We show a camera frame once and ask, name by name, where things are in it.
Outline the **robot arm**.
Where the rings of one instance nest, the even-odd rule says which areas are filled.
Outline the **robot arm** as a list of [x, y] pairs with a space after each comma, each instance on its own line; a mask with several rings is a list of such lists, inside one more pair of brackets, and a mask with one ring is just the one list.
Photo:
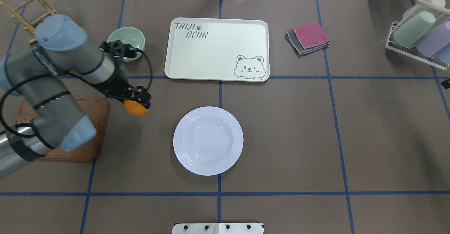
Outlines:
[[123, 58], [144, 51], [120, 40], [97, 45], [69, 16], [55, 14], [35, 29], [27, 48], [1, 60], [1, 106], [8, 96], [23, 96], [37, 117], [27, 123], [1, 124], [1, 177], [35, 162], [56, 148], [66, 152], [96, 136], [96, 128], [61, 80], [71, 75], [106, 97], [130, 101], [147, 111], [149, 86], [134, 87], [120, 69]]

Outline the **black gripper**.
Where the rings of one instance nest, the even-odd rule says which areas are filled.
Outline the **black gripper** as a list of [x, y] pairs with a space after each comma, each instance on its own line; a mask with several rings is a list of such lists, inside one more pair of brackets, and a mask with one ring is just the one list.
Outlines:
[[149, 105], [145, 103], [150, 102], [152, 97], [148, 90], [142, 86], [131, 86], [128, 83], [127, 76], [120, 69], [123, 58], [136, 58], [137, 54], [141, 53], [141, 50], [133, 48], [130, 44], [123, 44], [119, 40], [112, 43], [103, 42], [100, 48], [114, 64], [114, 71], [111, 77], [100, 83], [100, 88], [113, 98], [129, 99], [123, 101], [125, 109], [149, 109]]

